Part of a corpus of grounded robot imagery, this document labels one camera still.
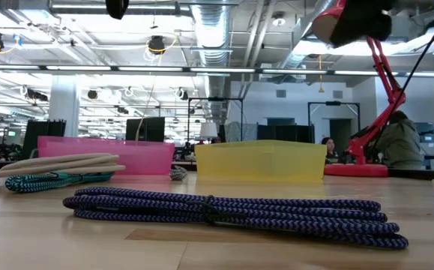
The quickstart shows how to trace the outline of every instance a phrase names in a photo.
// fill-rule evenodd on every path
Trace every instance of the red lamp base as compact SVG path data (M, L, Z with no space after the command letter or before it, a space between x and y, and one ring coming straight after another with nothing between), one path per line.
M381 164L344 165L328 164L325 166L327 176L388 177L388 168Z

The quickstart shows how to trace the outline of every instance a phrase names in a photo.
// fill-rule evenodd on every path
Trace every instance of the wooden table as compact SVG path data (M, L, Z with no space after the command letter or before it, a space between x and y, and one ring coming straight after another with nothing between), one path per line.
M376 250L204 224L83 220L72 217L61 204L82 186L28 194L1 186L0 270L434 269L431 182L325 177L324 183L327 198L379 201L389 220L400 225L410 247ZM184 183L106 185L227 197L322 196L321 188L306 185L197 185L195 174Z

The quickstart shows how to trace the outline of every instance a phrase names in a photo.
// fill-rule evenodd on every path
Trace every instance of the red desk lamp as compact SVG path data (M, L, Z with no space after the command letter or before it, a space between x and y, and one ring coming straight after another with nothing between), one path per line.
M356 13L344 14L344 12L347 11L344 11L344 9L348 8L349 5L356 5L354 4L355 0L352 2L349 1L350 0L347 0L346 6L346 0L339 0L335 6L330 7L319 14L312 24L313 34L319 40L333 44L336 47L348 44L359 37L366 35L368 46L372 50L375 69L383 82L383 86L387 92L388 102L390 104L369 127L349 139L349 147L346 149L346 153L356 158L356 164L328 164L325 167L325 174L332 176L388 177L388 169L386 166L381 164L367 164L367 159L364 154L364 146L367 146L380 129L386 125L386 121L390 114L406 100L405 94L402 92L398 82L392 75L390 65L388 64L386 56L383 54L382 45L380 44L380 40L385 40L390 34L389 29L391 29L391 19L390 24L388 25L388 19L390 17L382 14L382 10L385 10L388 7L373 7L373 10L367 10L367 12L365 12L365 10L359 10L360 18L358 20L360 20L360 25L355 26L355 21L352 22L352 20L355 20ZM379 23L380 26L372 27L372 23ZM342 38L335 36L337 32L340 32L339 34L343 33L345 37Z

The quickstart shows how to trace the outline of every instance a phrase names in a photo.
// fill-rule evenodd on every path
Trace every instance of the yellow plastic bin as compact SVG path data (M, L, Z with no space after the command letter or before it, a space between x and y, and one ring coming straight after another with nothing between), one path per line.
M198 182L321 182L326 145L276 140L195 147Z

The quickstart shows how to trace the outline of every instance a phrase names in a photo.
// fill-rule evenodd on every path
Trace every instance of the gray jacket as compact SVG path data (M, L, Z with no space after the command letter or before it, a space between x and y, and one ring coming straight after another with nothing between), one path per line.
M420 136L411 120L405 119L388 125L376 148L383 152L388 163L395 168L420 169L423 165Z

